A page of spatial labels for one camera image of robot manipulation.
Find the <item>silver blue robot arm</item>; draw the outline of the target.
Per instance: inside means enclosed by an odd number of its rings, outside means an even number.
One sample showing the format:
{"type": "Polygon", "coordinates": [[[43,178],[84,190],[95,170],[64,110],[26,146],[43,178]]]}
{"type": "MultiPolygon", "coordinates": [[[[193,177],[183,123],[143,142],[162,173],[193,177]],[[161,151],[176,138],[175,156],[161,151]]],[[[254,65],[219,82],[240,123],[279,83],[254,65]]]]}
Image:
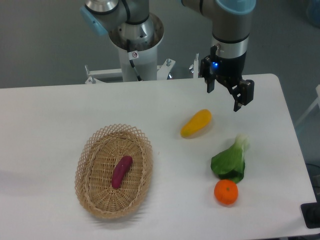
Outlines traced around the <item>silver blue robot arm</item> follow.
{"type": "MultiPolygon", "coordinates": [[[[234,98],[234,111],[254,98],[254,82],[242,72],[248,48],[254,0],[184,0],[182,5],[212,22],[210,53],[193,66],[205,79],[207,91],[215,82],[234,98]]],[[[80,8],[86,23],[98,35],[108,35],[119,53],[125,82],[158,80],[157,47],[164,36],[161,20],[150,12],[147,0],[87,0],[80,8]]]]}

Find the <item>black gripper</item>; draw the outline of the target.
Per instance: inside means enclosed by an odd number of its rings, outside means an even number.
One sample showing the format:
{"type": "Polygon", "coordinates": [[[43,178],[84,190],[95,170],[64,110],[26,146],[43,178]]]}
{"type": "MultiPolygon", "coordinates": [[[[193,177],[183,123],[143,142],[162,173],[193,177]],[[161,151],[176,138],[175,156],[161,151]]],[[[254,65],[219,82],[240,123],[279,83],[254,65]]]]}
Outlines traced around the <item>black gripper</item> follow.
{"type": "Polygon", "coordinates": [[[207,93],[215,89],[215,81],[227,88],[234,98],[233,111],[237,112],[254,99],[255,82],[242,78],[247,53],[223,58],[218,56],[218,49],[216,45],[212,46],[210,54],[200,61],[199,76],[204,78],[207,93]]]}

